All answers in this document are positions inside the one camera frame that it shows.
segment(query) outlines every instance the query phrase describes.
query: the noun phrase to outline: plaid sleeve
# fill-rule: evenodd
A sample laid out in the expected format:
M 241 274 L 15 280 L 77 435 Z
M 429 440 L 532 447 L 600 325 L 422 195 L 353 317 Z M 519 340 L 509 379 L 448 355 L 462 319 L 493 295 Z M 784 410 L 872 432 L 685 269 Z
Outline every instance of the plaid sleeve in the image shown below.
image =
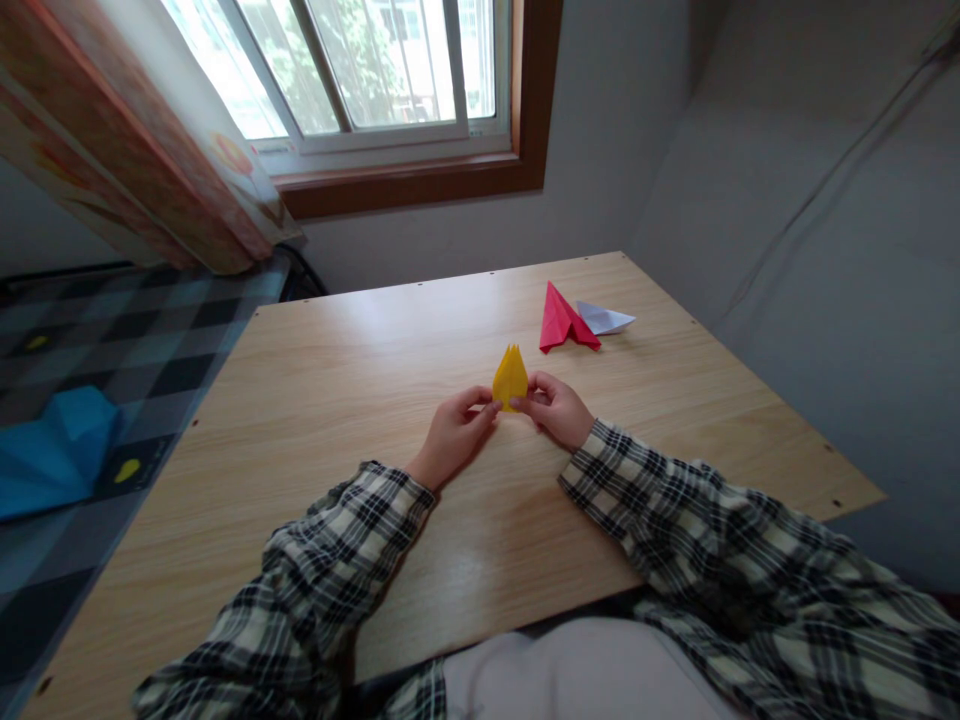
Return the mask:
M 759 716 L 795 701 L 831 717 L 960 717 L 960 625 L 848 538 L 602 420 L 560 484 L 669 601 L 653 624 Z M 744 642 L 708 637 L 684 607 Z
M 207 639 L 137 689 L 140 718 L 329 717 L 335 659 L 373 611 L 434 496 L 377 462 L 276 530 L 263 573 L 220 611 Z

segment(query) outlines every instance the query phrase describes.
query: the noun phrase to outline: checkered bedsheet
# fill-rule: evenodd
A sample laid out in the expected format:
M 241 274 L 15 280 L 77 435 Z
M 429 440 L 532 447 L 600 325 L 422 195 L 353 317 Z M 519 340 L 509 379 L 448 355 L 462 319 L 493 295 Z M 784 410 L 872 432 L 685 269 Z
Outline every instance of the checkered bedsheet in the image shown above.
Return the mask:
M 275 255 L 239 277 L 60 280 L 0 309 L 0 426 L 35 419 L 54 393 L 81 385 L 123 416 L 93 497 L 0 524 L 0 717 L 26 702 L 247 321 L 277 302 L 289 271 Z

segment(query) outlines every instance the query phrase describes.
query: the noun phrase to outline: folded paper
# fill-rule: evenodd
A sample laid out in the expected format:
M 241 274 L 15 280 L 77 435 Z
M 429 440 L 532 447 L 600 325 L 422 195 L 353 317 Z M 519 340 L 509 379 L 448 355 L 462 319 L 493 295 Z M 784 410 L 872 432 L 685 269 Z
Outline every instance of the folded paper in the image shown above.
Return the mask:
M 506 412 L 517 412 L 510 407 L 510 398 L 527 396 L 527 369 L 520 357 L 520 347 L 511 345 L 503 354 L 497 374 L 493 376 L 493 399 L 503 403 Z
M 580 317 L 594 335 L 616 335 L 623 332 L 627 325 L 636 318 L 633 315 L 618 313 L 616 310 L 607 310 L 598 305 L 591 305 L 577 300 L 577 310 Z
M 0 431 L 0 520 L 90 497 L 119 418 L 87 385 L 54 395 L 39 420 Z
M 550 352 L 563 345 L 567 337 L 594 350 L 600 349 L 600 341 L 587 324 L 577 315 L 570 303 L 564 300 L 552 282 L 547 282 L 547 299 L 543 307 L 543 326 L 540 328 L 540 349 Z

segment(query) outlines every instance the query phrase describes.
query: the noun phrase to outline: person's right hand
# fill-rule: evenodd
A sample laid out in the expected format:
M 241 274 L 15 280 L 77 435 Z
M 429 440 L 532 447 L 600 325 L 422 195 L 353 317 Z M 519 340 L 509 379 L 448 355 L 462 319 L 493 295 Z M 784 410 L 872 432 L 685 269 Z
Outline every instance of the person's right hand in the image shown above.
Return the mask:
M 596 419 L 573 388 L 545 372 L 535 372 L 527 381 L 525 398 L 510 398 L 510 407 L 529 415 L 561 445 L 576 452 L 590 437 Z

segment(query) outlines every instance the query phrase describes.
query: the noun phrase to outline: white wall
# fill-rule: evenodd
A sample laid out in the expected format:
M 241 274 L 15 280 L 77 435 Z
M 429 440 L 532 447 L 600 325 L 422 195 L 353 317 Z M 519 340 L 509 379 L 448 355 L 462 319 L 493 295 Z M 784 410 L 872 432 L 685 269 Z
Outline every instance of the white wall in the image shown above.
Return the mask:
M 960 68 L 826 193 L 719 321 L 948 6 L 738 0 L 630 252 L 890 495 L 835 528 L 916 584 L 956 592 Z
M 2 158 L 0 198 L 0 277 L 123 259 Z
M 689 99 L 690 38 L 727 3 L 693 5 L 566 0 L 543 192 L 309 223 L 305 254 L 328 288 L 623 249 Z

